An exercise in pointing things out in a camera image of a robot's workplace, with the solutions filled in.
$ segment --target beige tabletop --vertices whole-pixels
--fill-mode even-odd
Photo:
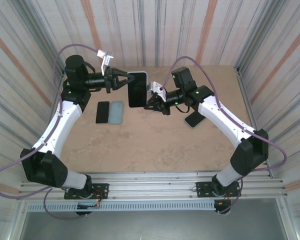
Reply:
[[[170,67],[120,67],[124,71],[146,71],[148,81],[163,83]],[[197,86],[210,85],[202,72],[189,66]],[[218,91],[220,101],[238,118],[250,124],[246,107],[232,66],[205,66]],[[167,91],[175,90],[170,78]],[[111,91],[93,92],[90,101],[71,129],[61,160],[77,172],[148,172],[221,170],[230,163],[234,147],[208,119],[195,128],[185,123],[193,112],[171,115],[130,108],[127,86]],[[96,124],[98,102],[123,101],[120,125]]]

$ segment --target orange stripe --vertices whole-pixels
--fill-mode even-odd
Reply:
[[[276,73],[279,71],[279,69],[282,67],[282,65],[285,63],[285,61],[291,56],[291,54],[296,50],[296,48],[300,44],[300,33],[296,37],[296,39],[293,41],[289,49],[286,51],[285,55],[282,57],[282,59],[278,62],[278,64],[274,67],[274,69],[271,71],[269,76],[265,79],[264,83],[262,83],[259,90],[256,92],[256,94],[251,99],[251,103],[254,104],[257,97],[260,95],[260,93],[265,89],[265,87],[269,84],[269,82],[272,80],[272,78],[276,75]]]
[[[300,180],[291,182],[285,186],[287,192],[300,189]]]
[[[208,4],[208,8],[205,13],[204,21],[203,21],[203,27],[201,30],[201,35],[200,35],[200,41],[199,41],[199,46],[198,46],[198,51],[196,53],[195,60],[200,64],[202,56],[205,51],[208,35],[210,32],[212,20],[214,19],[214,14],[216,10],[218,0],[210,0]]]
[[[18,195],[19,194],[19,189],[13,187],[13,186],[9,186],[6,184],[3,184],[0,182],[0,192],[5,192],[8,194],[12,194],[12,195]]]
[[[42,97],[45,103],[51,107],[52,103],[49,98],[44,94],[44,92],[40,89],[40,87],[36,84],[36,82],[32,79],[30,74],[27,72],[25,67],[19,62],[16,56],[10,51],[4,41],[0,38],[0,48],[4,51],[4,53],[9,57],[11,62],[16,66],[16,68],[22,73],[22,75],[28,80],[28,82],[32,85],[32,87],[37,91],[37,93]]]
[[[101,42],[95,24],[94,13],[92,12],[90,0],[81,0],[81,4],[84,10],[85,17],[89,23],[95,49],[99,50],[101,49]],[[102,59],[100,57],[98,57],[98,59],[100,63],[102,63]]]

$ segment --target vent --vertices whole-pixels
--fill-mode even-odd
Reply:
[[[77,210],[77,202],[48,202],[46,207],[49,212],[84,212]],[[91,211],[171,211],[171,210],[215,210],[214,200],[175,200],[175,201],[101,201],[100,208],[91,208]],[[42,202],[29,203],[28,212],[44,212]]]

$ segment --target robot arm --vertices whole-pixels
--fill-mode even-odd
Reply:
[[[109,67],[109,60],[113,58],[110,54],[99,50],[97,55],[103,58],[101,72],[96,72],[80,55],[72,55],[66,59],[67,80],[63,84],[61,93],[62,112],[58,106],[47,129],[32,149],[36,149],[42,144],[44,146],[37,153],[22,161],[25,175],[30,182],[71,189],[82,198],[92,194],[91,177],[68,170],[60,161],[63,145],[71,128],[84,112],[91,92],[98,92],[105,88],[106,92],[110,93],[111,89],[118,90],[134,80],[134,76],[117,68]],[[88,73],[87,67],[91,68],[93,73]],[[119,76],[126,77],[126,79],[119,80]],[[61,118],[56,129],[49,140],[44,142],[59,116]],[[31,151],[31,149],[23,149],[20,156],[23,157]]]
[[[210,190],[207,189],[207,191],[212,191],[215,196],[223,196],[231,186],[237,184],[237,179],[248,175],[268,159],[269,146],[241,130],[228,119],[220,111],[214,93],[206,86],[197,87],[188,68],[181,67],[174,70],[172,78],[178,88],[174,91],[167,92],[157,82],[149,84],[148,91],[151,92],[152,96],[144,109],[170,115],[171,106],[185,104],[212,121],[229,138],[235,148],[230,159],[230,165],[212,178],[211,188]],[[268,139],[266,131],[263,129],[256,131],[237,118],[222,103],[220,104],[221,108],[245,129]]]

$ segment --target dark phone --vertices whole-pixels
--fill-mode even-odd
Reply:
[[[205,116],[202,116],[200,113],[197,111],[194,111],[191,113],[189,116],[187,116],[184,121],[190,126],[190,128],[194,128],[197,126],[199,123],[202,122],[203,119],[205,119]]]
[[[100,101],[98,102],[98,107],[96,109],[96,124],[107,124],[109,118],[109,106],[110,102]]]
[[[128,72],[134,80],[128,83],[128,102],[130,108],[140,108],[147,105],[147,73]]]

